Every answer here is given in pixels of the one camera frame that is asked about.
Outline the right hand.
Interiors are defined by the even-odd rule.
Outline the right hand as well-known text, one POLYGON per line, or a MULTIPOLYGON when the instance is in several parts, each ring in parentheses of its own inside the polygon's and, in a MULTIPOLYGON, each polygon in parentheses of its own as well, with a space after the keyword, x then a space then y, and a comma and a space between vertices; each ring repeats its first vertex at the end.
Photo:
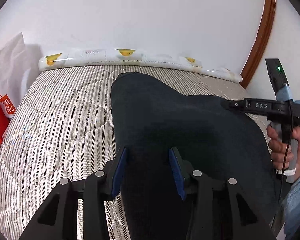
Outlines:
POLYGON ((300 178, 300 126, 293 129, 292 138, 298 142, 298 153, 295 158, 292 153, 292 147, 279 141, 279 135, 270 125, 267 127, 267 136, 270 137, 269 148, 271 149, 271 160, 273 167, 277 170, 289 168, 290 163, 296 159, 296 170, 293 176, 293 182, 300 178))

